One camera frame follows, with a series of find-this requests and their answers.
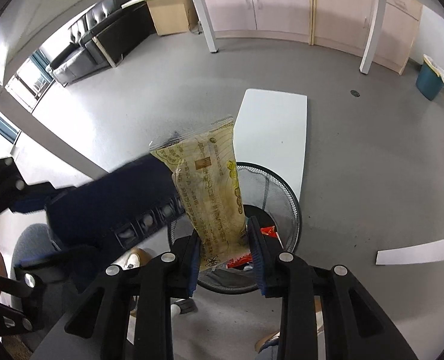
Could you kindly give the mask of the black mesh trash bin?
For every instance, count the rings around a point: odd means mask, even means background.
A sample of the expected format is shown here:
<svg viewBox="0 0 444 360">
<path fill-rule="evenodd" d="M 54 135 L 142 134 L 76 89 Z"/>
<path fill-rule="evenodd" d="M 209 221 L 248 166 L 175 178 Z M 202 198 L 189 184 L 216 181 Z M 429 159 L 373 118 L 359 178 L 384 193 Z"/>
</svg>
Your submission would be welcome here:
<svg viewBox="0 0 444 360">
<path fill-rule="evenodd" d="M 264 166 L 238 162 L 237 170 L 246 217 L 254 216 L 262 228 L 273 226 L 283 250 L 294 252 L 302 231 L 302 215 L 294 191 L 278 174 Z M 221 262 L 199 272 L 198 285 L 226 295 L 258 289 L 250 262 L 237 267 Z"/>
</svg>

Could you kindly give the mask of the cardboard box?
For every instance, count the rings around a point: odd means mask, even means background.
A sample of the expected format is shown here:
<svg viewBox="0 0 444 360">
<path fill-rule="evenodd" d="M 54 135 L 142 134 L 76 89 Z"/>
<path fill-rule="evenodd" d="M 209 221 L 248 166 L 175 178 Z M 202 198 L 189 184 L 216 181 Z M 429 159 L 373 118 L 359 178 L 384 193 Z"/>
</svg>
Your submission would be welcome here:
<svg viewBox="0 0 444 360">
<path fill-rule="evenodd" d="M 198 27 L 193 0 L 147 0 L 146 4 L 159 36 L 187 33 Z"/>
</svg>

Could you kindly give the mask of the dark blue packaged item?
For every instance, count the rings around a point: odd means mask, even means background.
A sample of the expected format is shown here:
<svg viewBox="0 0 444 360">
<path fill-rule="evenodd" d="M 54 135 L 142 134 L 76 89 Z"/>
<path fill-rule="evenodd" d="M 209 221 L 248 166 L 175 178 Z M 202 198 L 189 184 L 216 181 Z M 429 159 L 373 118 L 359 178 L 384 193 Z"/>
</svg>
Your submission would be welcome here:
<svg viewBox="0 0 444 360">
<path fill-rule="evenodd" d="M 128 250 L 181 217 L 172 172 L 152 154 L 57 196 L 46 206 L 58 245 Z"/>
</svg>

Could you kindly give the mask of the white board on floor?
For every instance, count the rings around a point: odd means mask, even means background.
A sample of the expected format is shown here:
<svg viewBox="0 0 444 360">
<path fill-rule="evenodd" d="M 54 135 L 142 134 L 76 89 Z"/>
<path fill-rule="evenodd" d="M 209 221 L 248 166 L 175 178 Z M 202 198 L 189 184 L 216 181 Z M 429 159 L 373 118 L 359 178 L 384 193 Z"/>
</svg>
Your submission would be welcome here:
<svg viewBox="0 0 444 360">
<path fill-rule="evenodd" d="M 307 135 L 307 96 L 246 90 L 234 125 L 236 160 L 275 172 L 296 197 L 302 191 Z"/>
</svg>

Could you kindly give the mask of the beige printed snack wrapper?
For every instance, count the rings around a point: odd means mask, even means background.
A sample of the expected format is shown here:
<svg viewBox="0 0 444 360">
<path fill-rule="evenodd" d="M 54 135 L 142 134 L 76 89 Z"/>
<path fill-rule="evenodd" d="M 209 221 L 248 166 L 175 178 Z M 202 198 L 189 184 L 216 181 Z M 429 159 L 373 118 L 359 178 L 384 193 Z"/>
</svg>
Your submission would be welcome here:
<svg viewBox="0 0 444 360">
<path fill-rule="evenodd" d="M 246 215 L 233 147 L 234 119 L 150 142 L 166 165 L 185 213 L 201 239 L 202 271 L 248 254 Z"/>
</svg>

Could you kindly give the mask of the dark teal waste bin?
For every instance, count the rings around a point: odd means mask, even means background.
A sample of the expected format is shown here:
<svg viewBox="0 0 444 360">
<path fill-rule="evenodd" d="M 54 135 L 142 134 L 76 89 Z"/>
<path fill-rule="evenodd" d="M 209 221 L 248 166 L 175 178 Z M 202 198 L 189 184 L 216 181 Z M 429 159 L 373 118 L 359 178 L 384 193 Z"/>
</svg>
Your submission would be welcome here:
<svg viewBox="0 0 444 360">
<path fill-rule="evenodd" d="M 444 87 L 444 69 L 429 55 L 423 55 L 423 63 L 415 86 L 430 101 L 434 100 Z"/>
</svg>

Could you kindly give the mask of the pink low cabinets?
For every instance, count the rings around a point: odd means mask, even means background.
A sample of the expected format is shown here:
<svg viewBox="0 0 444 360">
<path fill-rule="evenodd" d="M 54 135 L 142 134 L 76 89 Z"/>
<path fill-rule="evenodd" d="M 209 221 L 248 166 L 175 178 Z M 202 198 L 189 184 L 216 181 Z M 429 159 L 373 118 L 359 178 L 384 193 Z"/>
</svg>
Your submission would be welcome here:
<svg viewBox="0 0 444 360">
<path fill-rule="evenodd" d="M 416 39 L 417 0 L 205 0 L 218 38 L 298 41 L 364 56 L 403 73 Z"/>
</svg>

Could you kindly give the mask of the white strip on floor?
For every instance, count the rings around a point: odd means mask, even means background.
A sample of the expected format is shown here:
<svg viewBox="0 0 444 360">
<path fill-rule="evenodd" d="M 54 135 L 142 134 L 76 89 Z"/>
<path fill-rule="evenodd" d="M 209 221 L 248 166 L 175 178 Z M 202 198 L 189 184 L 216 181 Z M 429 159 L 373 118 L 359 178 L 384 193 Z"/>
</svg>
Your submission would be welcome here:
<svg viewBox="0 0 444 360">
<path fill-rule="evenodd" d="M 377 266 L 398 266 L 444 261 L 444 239 L 376 253 Z"/>
</svg>

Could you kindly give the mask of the black leather sofa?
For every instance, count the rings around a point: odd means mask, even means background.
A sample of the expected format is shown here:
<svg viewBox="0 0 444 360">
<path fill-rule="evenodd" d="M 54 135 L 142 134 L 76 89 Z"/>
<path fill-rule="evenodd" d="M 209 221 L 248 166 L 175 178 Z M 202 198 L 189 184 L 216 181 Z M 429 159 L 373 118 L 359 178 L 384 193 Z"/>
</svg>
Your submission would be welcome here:
<svg viewBox="0 0 444 360">
<path fill-rule="evenodd" d="M 46 66 L 46 72 L 67 86 L 96 72 L 115 68 L 148 36 L 155 25 L 145 1 L 101 0 L 68 29 L 69 43 Z"/>
</svg>

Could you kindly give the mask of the red printed plastic bag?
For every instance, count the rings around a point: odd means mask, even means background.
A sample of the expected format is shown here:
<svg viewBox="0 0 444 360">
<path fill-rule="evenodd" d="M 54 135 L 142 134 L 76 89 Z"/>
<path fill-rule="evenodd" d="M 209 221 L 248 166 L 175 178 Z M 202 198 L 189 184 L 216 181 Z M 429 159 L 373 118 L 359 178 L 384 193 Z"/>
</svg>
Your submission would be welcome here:
<svg viewBox="0 0 444 360">
<path fill-rule="evenodd" d="M 264 237 L 274 238 L 280 241 L 277 228 L 275 225 L 258 228 L 248 227 L 247 235 L 249 241 L 250 252 L 244 254 L 239 258 L 232 258 L 226 263 L 227 268 L 241 268 L 251 263 L 255 268 L 262 268 L 263 261 L 263 246 L 262 241 Z"/>
</svg>

